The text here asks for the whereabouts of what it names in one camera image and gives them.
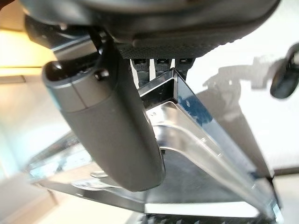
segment wall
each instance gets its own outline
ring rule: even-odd
[[[250,35],[197,58],[187,83],[231,137],[261,150],[272,168],[299,166],[299,91],[270,95],[271,80],[288,49],[299,42],[299,2],[282,0]]]
[[[5,118],[3,129],[20,168],[70,130],[41,77],[25,78],[24,84],[0,86],[0,117]]]
[[[26,79],[24,84],[0,85],[0,161],[8,176],[69,131],[41,82],[40,67],[54,59],[24,32],[0,31],[0,76]]]

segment silver metal frame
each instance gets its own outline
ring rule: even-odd
[[[204,216],[208,214],[199,208],[208,204],[214,204],[215,208],[234,204],[237,210],[247,202],[266,218],[281,223],[272,189],[251,175],[258,168],[212,118],[176,71],[164,73],[150,82],[139,90],[140,96],[170,80],[174,80],[174,100],[147,110],[158,144],[165,150],[166,177],[160,186],[144,192],[119,188],[91,158],[71,169],[59,166],[61,160],[64,164],[68,159],[71,162],[73,151],[85,153],[88,158],[84,149],[66,149],[61,157],[56,154],[44,163],[39,161],[37,168],[29,170],[32,182],[142,213]],[[55,167],[49,164],[60,168],[45,175],[43,167]],[[244,216],[257,215],[257,210],[250,205]]]

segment chrome metal bracket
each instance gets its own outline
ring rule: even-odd
[[[261,214],[282,223],[269,183],[252,175],[258,172],[256,165],[175,70],[154,79],[139,89],[139,94],[163,152],[166,177],[161,185],[143,192],[120,188],[82,147],[67,148],[35,161],[29,169],[32,181],[141,213],[228,217]],[[74,154],[86,159],[76,163]],[[45,174],[45,167],[56,169]]]

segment screw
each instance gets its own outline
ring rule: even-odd
[[[67,29],[67,24],[66,23],[61,23],[60,25],[61,30],[66,30]]]
[[[109,72],[106,69],[98,69],[95,71],[94,76],[97,80],[101,80],[109,76]]]
[[[53,62],[53,65],[56,69],[62,69],[62,66],[59,62]]]

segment textured black plastic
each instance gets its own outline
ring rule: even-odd
[[[195,58],[258,28],[280,0],[21,0],[44,23],[104,28],[124,58]]]
[[[143,191],[159,185],[165,171],[128,68],[129,60],[120,59],[117,83],[110,97],[90,108],[62,114],[113,180],[130,191]]]

